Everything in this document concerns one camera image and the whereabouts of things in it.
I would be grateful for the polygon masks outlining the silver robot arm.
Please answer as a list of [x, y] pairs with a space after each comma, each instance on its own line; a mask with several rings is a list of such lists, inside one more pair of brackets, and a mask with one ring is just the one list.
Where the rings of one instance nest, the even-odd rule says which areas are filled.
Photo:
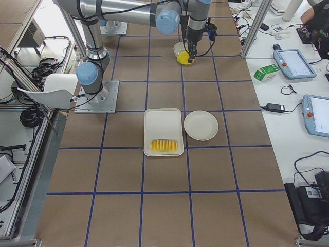
[[78, 67], [77, 77], [86, 101], [91, 104], [100, 104], [109, 95], [102, 79], [110, 54], [101, 39], [100, 21], [146, 25], [162, 34], [172, 34], [181, 26], [188, 63], [197, 57], [197, 43], [210, 28], [207, 19], [211, 1], [55, 1], [55, 4], [82, 24], [87, 61]]

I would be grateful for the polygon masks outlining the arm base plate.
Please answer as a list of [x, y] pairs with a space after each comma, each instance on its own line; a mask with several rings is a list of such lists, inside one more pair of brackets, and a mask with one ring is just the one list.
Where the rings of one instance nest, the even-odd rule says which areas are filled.
[[95, 96], [85, 94], [82, 86], [80, 86], [79, 97], [76, 101], [74, 112], [77, 114], [102, 114], [115, 113], [117, 96], [119, 91], [119, 80], [103, 81], [103, 89]]
[[128, 23], [100, 20], [100, 30], [103, 36], [126, 35]]

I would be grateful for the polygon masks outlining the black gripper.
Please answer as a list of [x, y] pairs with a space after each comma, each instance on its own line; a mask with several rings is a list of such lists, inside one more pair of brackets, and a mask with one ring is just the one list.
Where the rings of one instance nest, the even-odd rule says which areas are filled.
[[197, 55], [197, 43], [202, 39], [202, 30], [187, 29], [185, 38], [184, 49], [189, 54], [188, 62], [192, 63]]

